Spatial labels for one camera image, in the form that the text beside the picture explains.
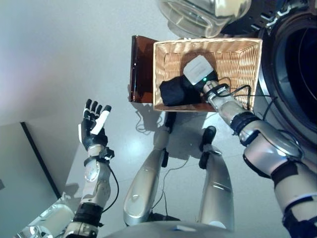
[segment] white fingertip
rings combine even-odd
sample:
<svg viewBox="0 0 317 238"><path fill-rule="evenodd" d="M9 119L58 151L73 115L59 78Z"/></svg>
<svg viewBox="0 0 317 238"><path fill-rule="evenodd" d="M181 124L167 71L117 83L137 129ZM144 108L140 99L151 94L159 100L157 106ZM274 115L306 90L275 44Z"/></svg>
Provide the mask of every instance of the white fingertip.
<svg viewBox="0 0 317 238"><path fill-rule="evenodd" d="M78 124L78 137L79 137L80 143L83 143L82 138L81 138L81 124Z"/></svg>
<svg viewBox="0 0 317 238"><path fill-rule="evenodd" d="M110 112L108 111L103 111L100 114L100 117L96 119L96 125L95 127L91 130L91 134L98 135L101 129L104 127L104 123L107 120L107 117Z"/></svg>
<svg viewBox="0 0 317 238"><path fill-rule="evenodd" d="M83 117L85 116L85 111L90 112L90 110L88 108L85 108L84 111L83 111Z"/></svg>

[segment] wicker basket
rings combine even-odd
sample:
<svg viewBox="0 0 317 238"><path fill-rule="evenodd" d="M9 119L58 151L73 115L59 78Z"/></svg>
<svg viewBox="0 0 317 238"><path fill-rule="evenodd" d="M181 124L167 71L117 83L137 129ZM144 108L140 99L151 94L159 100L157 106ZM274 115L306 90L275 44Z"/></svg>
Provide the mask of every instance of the wicker basket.
<svg viewBox="0 0 317 238"><path fill-rule="evenodd" d="M177 40L154 43L153 57L153 107L156 111L214 112L202 98L200 104L167 107L163 104L159 86L183 74L184 66L198 55L203 55L218 73L220 83L227 83L230 91L243 86L251 86L255 94L261 61L262 40L255 38L213 38ZM246 95L243 89L236 95ZM247 96L236 97L247 107ZM250 110L254 97L250 98Z"/></svg>

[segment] washing machine door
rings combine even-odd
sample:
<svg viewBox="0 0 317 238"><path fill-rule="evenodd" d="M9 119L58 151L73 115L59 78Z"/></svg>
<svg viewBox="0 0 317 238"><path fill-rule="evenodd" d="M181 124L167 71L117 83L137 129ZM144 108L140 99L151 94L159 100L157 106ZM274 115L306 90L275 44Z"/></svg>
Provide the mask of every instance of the washing machine door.
<svg viewBox="0 0 317 238"><path fill-rule="evenodd" d="M262 30L260 37L263 51L259 83L264 94L277 97L270 111L280 127L299 140L306 158L317 164L315 6L288 14L270 33Z"/></svg>

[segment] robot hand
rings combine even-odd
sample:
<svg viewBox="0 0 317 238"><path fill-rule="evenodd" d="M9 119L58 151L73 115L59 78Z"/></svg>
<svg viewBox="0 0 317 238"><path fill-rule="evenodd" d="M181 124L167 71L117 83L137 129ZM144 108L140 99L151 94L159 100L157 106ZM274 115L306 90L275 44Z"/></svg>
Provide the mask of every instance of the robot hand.
<svg viewBox="0 0 317 238"><path fill-rule="evenodd" d="M98 105L94 101L91 106L92 100L88 99L83 112L83 121L78 125L79 141L84 145L85 149L90 151L93 147L102 147L100 157L114 157L114 152L106 147L108 138L105 135L104 124L111 111L111 106L106 105L102 110L102 105Z"/></svg>

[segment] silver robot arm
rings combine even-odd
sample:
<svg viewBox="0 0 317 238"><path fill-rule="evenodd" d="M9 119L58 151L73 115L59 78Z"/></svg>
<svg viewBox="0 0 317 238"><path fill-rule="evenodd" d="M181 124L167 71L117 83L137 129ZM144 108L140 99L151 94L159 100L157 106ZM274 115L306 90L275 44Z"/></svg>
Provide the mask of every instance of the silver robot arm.
<svg viewBox="0 0 317 238"><path fill-rule="evenodd" d="M274 181L274 192L291 236L317 234L317 175L301 162L303 151L267 122L243 109L226 87L208 81L213 71L202 56L187 64L184 74L204 93L223 120L246 146L244 161L260 176Z"/></svg>
<svg viewBox="0 0 317 238"><path fill-rule="evenodd" d="M102 106L96 110L97 102L91 106L89 99L84 109L84 118L78 125L79 140L88 152L85 166L85 185L83 195L77 212L66 228L64 238L96 238L100 218L106 202L110 197L109 177L112 170L109 159L114 152L107 145L104 123L110 113L111 107Z"/></svg>

